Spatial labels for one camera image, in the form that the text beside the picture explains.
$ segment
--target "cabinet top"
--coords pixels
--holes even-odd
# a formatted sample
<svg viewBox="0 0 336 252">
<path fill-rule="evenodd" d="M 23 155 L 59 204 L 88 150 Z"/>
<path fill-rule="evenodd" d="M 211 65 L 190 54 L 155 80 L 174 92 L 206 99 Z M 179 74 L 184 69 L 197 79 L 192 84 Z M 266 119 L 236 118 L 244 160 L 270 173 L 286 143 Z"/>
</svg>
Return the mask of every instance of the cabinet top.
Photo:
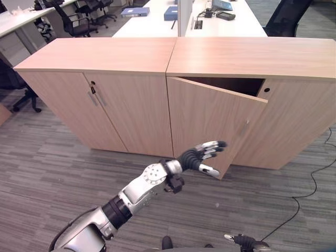
<svg viewBox="0 0 336 252">
<path fill-rule="evenodd" d="M 113 71 L 165 74 L 176 38 L 59 38 L 17 71 Z"/>
<path fill-rule="evenodd" d="M 335 45 L 313 38 L 178 38 L 167 76 L 330 80 Z"/>
</svg>

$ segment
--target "desk divider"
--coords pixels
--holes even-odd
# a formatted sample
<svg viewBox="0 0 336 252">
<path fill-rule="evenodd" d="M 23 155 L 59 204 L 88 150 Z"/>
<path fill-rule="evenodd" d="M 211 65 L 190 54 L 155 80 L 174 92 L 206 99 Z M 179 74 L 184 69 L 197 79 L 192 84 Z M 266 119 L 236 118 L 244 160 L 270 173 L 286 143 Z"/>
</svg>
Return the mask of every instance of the desk divider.
<svg viewBox="0 0 336 252">
<path fill-rule="evenodd" d="M 190 15 L 193 10 L 193 0 L 178 0 L 178 29 L 179 37 L 184 37 L 187 31 Z"/>
</svg>

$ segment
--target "desk leg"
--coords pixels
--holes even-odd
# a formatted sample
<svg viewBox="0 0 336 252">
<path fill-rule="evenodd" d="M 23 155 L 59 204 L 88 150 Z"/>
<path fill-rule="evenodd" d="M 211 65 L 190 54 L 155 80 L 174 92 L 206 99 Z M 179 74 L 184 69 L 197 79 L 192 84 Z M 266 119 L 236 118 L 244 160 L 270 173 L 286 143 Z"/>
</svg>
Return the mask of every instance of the desk leg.
<svg viewBox="0 0 336 252">
<path fill-rule="evenodd" d="M 31 54 L 47 44 L 33 22 L 16 29 L 15 33 Z"/>
</svg>

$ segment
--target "gray carpet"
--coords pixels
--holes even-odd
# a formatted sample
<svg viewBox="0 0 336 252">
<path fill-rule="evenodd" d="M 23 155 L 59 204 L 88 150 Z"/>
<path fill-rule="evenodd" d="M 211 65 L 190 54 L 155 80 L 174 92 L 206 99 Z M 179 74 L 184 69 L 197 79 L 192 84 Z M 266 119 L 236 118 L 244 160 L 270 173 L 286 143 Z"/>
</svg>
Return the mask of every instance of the gray carpet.
<svg viewBox="0 0 336 252">
<path fill-rule="evenodd" d="M 264 24 L 277 1 L 248 2 Z M 262 6 L 264 16 L 257 14 L 258 6 Z M 311 7 L 299 34 L 332 37 L 335 24 L 329 27 L 334 22 L 330 7 L 334 5 Z M 320 21 L 304 22 L 308 14 L 326 15 L 325 22 L 322 17 Z M 10 107 L 22 93 L 1 90 L 0 102 Z M 28 104 L 0 127 L 3 252 L 47 251 L 52 238 L 68 221 L 94 205 L 104 204 L 159 159 L 90 150 L 40 100 L 38 106 L 42 113 L 35 113 Z M 336 144 L 336 125 L 332 130 L 330 142 Z M 328 135 L 325 132 L 279 171 L 232 166 L 222 181 L 185 172 L 183 191 L 159 195 L 108 242 L 108 251 L 159 247 L 165 235 L 170 235 L 177 247 L 211 243 L 225 252 L 239 251 L 225 243 L 223 233 L 244 233 L 261 239 L 289 218 L 296 211 L 296 203 L 289 196 L 312 192 L 314 184 L 309 173 L 336 157 L 335 148 L 324 145 Z M 300 199 L 299 214 L 265 241 L 281 251 L 313 251 L 335 245 L 335 178 L 335 165 L 316 174 L 317 193 Z"/>
</svg>

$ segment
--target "black cable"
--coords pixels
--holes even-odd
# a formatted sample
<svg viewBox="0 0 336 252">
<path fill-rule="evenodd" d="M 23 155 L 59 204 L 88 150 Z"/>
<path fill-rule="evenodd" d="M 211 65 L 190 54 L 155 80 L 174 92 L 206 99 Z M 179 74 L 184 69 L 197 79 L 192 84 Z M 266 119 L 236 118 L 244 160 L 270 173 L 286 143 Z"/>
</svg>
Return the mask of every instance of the black cable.
<svg viewBox="0 0 336 252">
<path fill-rule="evenodd" d="M 57 242 L 57 240 L 58 240 L 58 238 L 65 232 L 65 230 L 67 230 L 76 220 L 78 220 L 80 217 L 82 217 L 83 215 L 86 215 L 86 214 L 88 214 L 88 213 L 90 213 L 90 212 L 92 212 L 92 211 L 94 211 L 94 210 L 96 210 L 97 209 L 97 207 L 94 207 L 94 208 L 92 208 L 92 209 L 90 209 L 90 210 L 87 210 L 86 212 L 84 212 L 84 213 L 82 213 L 82 214 L 80 214 L 79 216 L 77 216 L 75 219 L 73 219 L 72 221 L 70 221 L 56 236 L 55 236 L 55 238 L 51 241 L 51 243 L 50 243 L 50 246 L 49 246 L 49 248 L 48 248 L 48 252 L 51 252 L 51 251 L 53 251 L 54 249 L 55 249 L 55 244 L 56 244 L 56 242 Z"/>
<path fill-rule="evenodd" d="M 330 134 L 329 134 L 327 140 L 325 140 L 324 144 L 328 144 L 328 145 L 334 146 L 334 147 L 336 148 L 336 145 L 334 145 L 334 144 L 332 144 L 332 143 L 328 143 L 328 141 L 329 141 L 329 139 L 330 139 L 330 137 L 331 137 L 331 134 L 332 134 L 332 130 L 331 130 L 330 128 L 329 128 L 329 131 L 330 131 Z M 314 181 L 314 184 L 315 184 L 315 189 L 314 189 L 314 191 L 313 191 L 312 193 L 310 193 L 310 194 L 303 195 L 303 196 L 292 196 L 291 198 L 292 198 L 293 200 L 295 200 L 296 203 L 298 204 L 298 209 L 296 210 L 296 212 L 295 212 L 289 219 L 287 219 L 285 222 L 283 222 L 282 224 L 280 224 L 277 228 L 275 228 L 273 231 L 271 231 L 268 235 L 266 235 L 266 236 L 265 236 L 263 239 L 261 239 L 260 241 L 265 240 L 267 237 L 269 237 L 269 236 L 272 235 L 275 231 L 277 231 L 279 228 L 281 228 L 284 224 L 286 224 L 286 223 L 288 223 L 289 221 L 291 221 L 291 220 L 298 214 L 298 212 L 300 211 L 300 203 L 299 203 L 299 201 L 298 201 L 297 199 L 298 199 L 298 198 L 307 198 L 307 197 L 313 195 L 313 194 L 317 191 L 317 183 L 316 183 L 316 180 L 315 180 L 313 174 L 316 173 L 316 172 L 322 171 L 322 170 L 324 170 L 324 169 L 326 169 L 326 168 L 329 168 L 329 167 L 332 166 L 334 163 L 336 163 L 336 158 L 335 158 L 334 161 L 332 161 L 329 165 L 327 165 L 327 166 L 325 166 L 325 167 L 322 167 L 322 168 L 319 168 L 319 169 L 317 169 L 317 170 L 315 170 L 315 171 L 312 171 L 312 172 L 310 173 L 310 176 L 312 177 L 312 179 L 313 179 L 313 181 Z"/>
</svg>

